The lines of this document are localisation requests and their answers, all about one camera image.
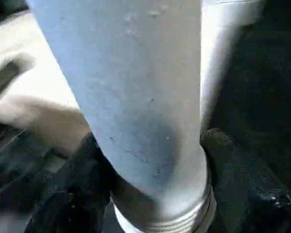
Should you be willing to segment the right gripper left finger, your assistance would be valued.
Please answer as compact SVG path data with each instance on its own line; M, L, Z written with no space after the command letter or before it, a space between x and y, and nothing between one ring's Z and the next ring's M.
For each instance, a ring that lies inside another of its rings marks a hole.
M94 135L55 173L25 229L27 233L100 233L114 169Z

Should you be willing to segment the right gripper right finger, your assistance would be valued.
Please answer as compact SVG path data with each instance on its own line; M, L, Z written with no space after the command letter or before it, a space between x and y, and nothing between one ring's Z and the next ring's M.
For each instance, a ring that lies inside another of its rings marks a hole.
M291 195L258 156L219 129L201 134L217 210L211 233L291 233Z

